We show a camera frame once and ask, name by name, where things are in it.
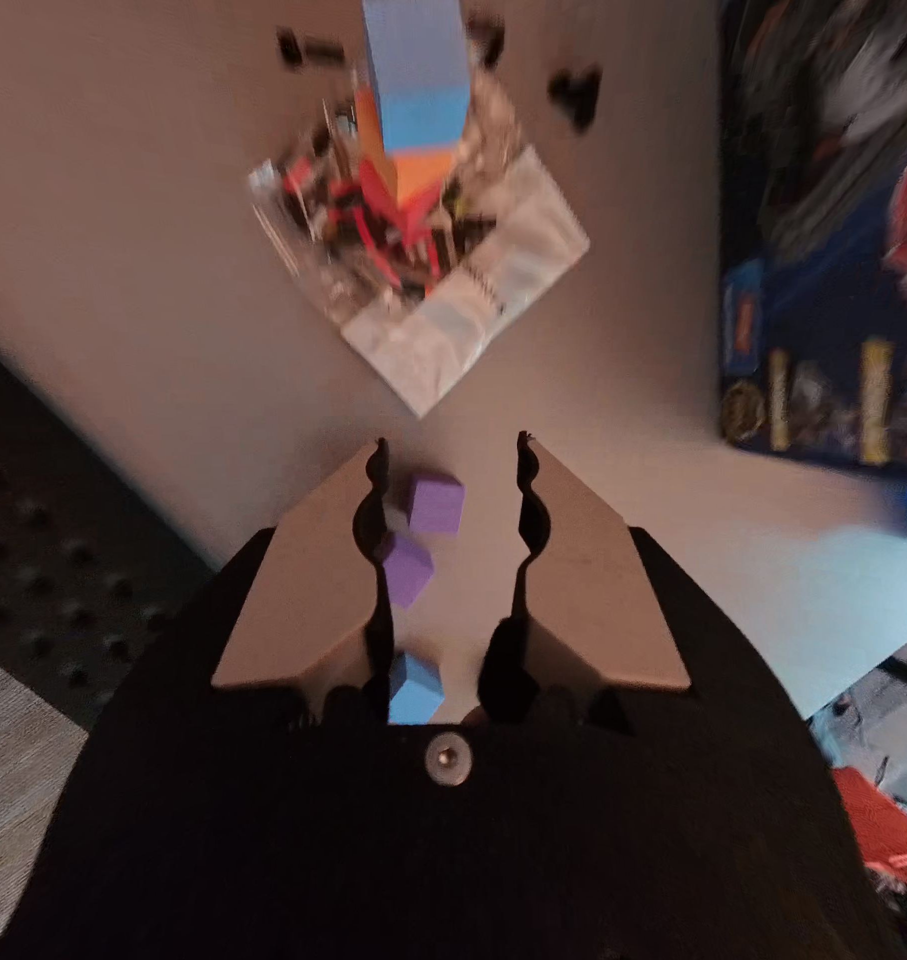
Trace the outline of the red foam cube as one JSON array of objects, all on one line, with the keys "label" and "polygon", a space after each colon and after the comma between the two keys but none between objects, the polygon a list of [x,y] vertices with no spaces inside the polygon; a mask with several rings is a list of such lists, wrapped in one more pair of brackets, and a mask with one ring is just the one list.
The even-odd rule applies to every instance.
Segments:
[{"label": "red foam cube", "polygon": [[395,228],[406,246],[416,243],[430,230],[425,223],[440,203],[444,179],[436,180],[400,203],[372,161],[364,157],[358,168],[358,182],[364,205],[378,218]]}]

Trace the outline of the blue robot kit box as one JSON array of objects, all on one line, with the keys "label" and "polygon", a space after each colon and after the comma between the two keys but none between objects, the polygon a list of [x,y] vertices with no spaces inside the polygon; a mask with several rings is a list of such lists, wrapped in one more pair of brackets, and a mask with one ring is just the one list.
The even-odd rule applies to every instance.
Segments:
[{"label": "blue robot kit box", "polygon": [[907,485],[907,1],[722,2],[718,432]]}]

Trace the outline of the black perforated pad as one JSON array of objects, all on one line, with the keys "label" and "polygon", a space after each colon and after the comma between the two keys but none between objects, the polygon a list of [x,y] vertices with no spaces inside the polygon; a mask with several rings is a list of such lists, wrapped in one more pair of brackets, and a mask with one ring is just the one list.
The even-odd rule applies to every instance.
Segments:
[{"label": "black perforated pad", "polygon": [[90,731],[212,576],[0,361],[0,668]]}]

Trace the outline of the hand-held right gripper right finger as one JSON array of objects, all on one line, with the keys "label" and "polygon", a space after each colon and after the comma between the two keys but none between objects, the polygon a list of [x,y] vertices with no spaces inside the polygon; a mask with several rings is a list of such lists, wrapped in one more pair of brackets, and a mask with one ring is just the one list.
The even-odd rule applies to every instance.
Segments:
[{"label": "hand-held right gripper right finger", "polygon": [[626,724],[618,695],[693,684],[628,522],[531,433],[517,439],[521,558],[477,680],[494,724],[558,701],[575,723]]}]

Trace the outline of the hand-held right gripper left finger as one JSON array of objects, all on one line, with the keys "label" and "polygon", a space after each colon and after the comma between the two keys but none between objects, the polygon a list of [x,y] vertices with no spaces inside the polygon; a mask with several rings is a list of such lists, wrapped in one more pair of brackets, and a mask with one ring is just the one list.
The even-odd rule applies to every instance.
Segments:
[{"label": "hand-held right gripper left finger", "polygon": [[294,690],[313,719],[337,689],[376,673],[366,634],[385,615],[377,550],[387,534],[385,438],[366,443],[288,509],[275,528],[214,668],[216,690]]}]

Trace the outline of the small black pin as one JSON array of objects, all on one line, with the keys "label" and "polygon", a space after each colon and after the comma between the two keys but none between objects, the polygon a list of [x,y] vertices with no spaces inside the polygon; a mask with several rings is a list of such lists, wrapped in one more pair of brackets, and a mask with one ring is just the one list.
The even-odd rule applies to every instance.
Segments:
[{"label": "small black pin", "polygon": [[494,71],[506,44],[506,23],[498,15],[471,12],[465,21],[471,60],[477,67]]}]

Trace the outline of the purple foam cube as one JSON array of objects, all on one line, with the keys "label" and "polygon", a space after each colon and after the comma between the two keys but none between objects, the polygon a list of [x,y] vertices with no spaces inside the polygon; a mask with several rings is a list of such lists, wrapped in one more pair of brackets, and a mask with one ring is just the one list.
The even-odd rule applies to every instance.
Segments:
[{"label": "purple foam cube", "polygon": [[407,527],[414,534],[456,536],[467,488],[457,478],[440,473],[412,474],[407,500]]},{"label": "purple foam cube", "polygon": [[390,532],[378,549],[389,601],[410,609],[435,575],[429,550],[405,534]]}]

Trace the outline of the clear plastic parts bag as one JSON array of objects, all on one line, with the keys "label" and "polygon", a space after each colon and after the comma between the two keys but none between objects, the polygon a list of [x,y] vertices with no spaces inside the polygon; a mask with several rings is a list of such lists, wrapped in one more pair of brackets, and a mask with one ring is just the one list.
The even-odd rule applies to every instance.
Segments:
[{"label": "clear plastic parts bag", "polygon": [[506,90],[471,68],[471,100],[420,240],[364,204],[351,96],[247,178],[256,220],[303,296],[416,417],[587,253]]}]

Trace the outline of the orange foam cube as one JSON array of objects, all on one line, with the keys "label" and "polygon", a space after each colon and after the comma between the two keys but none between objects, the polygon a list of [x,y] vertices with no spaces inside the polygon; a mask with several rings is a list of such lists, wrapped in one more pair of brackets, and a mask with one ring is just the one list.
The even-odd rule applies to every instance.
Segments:
[{"label": "orange foam cube", "polygon": [[370,86],[359,86],[353,95],[361,162],[375,174],[387,197],[399,208],[407,207],[429,188],[441,186],[450,174],[458,143],[442,147],[388,152]]}]

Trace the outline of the blue foam cube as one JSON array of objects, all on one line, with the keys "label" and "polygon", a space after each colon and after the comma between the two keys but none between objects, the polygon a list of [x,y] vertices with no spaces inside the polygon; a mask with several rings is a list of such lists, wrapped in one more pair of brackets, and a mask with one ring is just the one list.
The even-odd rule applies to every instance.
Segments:
[{"label": "blue foam cube", "polygon": [[459,1],[363,1],[370,83],[388,155],[454,147],[471,100]]},{"label": "blue foam cube", "polygon": [[389,673],[388,724],[428,725],[444,701],[438,666],[407,651],[397,654]]}]

